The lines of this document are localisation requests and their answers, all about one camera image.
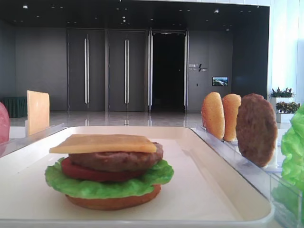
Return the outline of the upright brown meat patty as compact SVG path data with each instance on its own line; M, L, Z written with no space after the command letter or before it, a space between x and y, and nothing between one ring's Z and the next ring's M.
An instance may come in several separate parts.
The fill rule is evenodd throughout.
M238 108L236 136L242 156L265 167L276 147L277 124L272 105L262 95L248 94Z

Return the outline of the wall display screen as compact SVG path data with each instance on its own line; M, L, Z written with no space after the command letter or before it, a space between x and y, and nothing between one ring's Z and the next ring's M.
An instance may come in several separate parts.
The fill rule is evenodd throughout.
M228 86L228 77L217 77L212 78L213 86Z

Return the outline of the dark double doors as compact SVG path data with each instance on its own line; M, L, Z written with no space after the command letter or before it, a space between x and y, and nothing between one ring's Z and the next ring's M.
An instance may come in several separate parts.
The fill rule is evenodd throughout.
M148 32L67 31L68 109L147 110Z

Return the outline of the sesame bun top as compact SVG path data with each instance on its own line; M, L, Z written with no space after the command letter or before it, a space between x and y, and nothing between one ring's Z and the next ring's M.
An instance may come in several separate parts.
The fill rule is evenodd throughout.
M201 114L206 130L222 140L225 133L225 117L221 96L218 92L211 92L204 98Z

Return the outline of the upright yellow cheese slice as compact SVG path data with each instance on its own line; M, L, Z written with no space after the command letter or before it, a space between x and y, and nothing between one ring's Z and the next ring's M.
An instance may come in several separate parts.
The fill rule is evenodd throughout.
M27 90L28 135L44 131L49 127L49 94Z

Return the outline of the brown meat patty on burger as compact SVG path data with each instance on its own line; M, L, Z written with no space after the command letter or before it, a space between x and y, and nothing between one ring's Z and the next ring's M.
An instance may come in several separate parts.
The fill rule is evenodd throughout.
M157 142L156 152L94 152L69 154L71 162L97 171L139 171L147 170L163 159L163 146Z

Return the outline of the cream rectangular tray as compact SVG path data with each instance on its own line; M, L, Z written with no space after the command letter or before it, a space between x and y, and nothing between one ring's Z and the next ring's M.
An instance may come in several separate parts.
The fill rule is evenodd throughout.
M152 201L119 211L70 203L48 187L44 171L59 154L48 150L73 134L134 134L163 145L172 180ZM0 160L3 228L270 228L275 207L218 152L185 127L70 127Z

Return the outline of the left long clear rail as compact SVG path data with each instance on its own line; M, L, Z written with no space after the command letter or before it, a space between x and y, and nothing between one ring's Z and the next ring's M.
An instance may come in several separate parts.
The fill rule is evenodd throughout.
M35 133L33 135L30 135L28 137L24 138L17 138L12 139L10 141L4 142L0 144L0 157L4 157L10 153L13 153L23 147L26 147L28 145L31 145L39 140L42 140L44 138L47 138L59 131L64 130L66 127L64 124L52 126L46 130L43 130L41 132Z

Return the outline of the potted plants in white planters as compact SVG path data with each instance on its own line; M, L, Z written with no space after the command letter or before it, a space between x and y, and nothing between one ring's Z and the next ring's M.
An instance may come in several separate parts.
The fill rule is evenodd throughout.
M294 113L300 108L300 104L295 102L294 92L292 88L281 90L279 87L272 89L270 95L270 103L276 114L276 121L278 123L288 123L293 117Z

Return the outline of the long clear rail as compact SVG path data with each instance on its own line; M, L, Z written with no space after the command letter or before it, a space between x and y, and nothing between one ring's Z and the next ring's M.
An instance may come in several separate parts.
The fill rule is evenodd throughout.
M304 193L282 178L280 166L259 168L237 152L235 143L222 142L201 126L192 130L275 206L275 221L279 226L304 226Z
M24 138L17 138L12 139L10 141L4 142L0 144L0 157L4 157L10 153L13 153L23 147L26 147L28 145L31 145L39 140L42 140L44 138L47 138L59 131L64 130L66 127L64 124L52 126L46 130L43 130L41 132L35 133L33 135L30 135L28 137Z

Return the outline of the upright green lettuce leaf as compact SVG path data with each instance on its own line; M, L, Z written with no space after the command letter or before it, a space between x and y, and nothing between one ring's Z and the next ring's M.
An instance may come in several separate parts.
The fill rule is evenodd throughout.
M283 135L281 152L282 180L273 190L273 197L297 214L304 210L304 108L300 107L291 119L291 128Z

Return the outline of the right long clear rail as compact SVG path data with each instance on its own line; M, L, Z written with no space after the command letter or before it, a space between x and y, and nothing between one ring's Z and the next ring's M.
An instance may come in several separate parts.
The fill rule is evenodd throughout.
M275 221L279 226L304 226L304 193L282 178L280 166L259 168L237 152L235 143L222 142L201 126L192 130L275 206Z

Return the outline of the red tomato slice on burger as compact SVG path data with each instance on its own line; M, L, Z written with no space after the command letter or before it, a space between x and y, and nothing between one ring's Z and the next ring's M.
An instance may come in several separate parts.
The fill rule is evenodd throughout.
M61 161L61 170L68 177L96 182L124 182L146 173L146 170L122 172L96 171L73 164L69 158L64 158Z

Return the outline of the yellow cheese slice on burger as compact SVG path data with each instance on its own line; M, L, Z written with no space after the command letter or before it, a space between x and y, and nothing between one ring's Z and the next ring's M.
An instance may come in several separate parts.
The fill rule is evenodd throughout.
M155 153L156 146L145 136L128 134L73 134L50 153L143 152Z

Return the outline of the green lettuce leaf on burger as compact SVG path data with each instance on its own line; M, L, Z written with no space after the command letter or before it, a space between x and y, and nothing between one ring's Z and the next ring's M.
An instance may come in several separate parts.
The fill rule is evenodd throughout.
M166 160L161 160L144 175L123 182L77 180L62 172L62 161L63 158L60 158L54 165L46 168L46 183L54 190L76 198L110 199L142 196L151 193L155 185L167 184L174 175L172 166Z

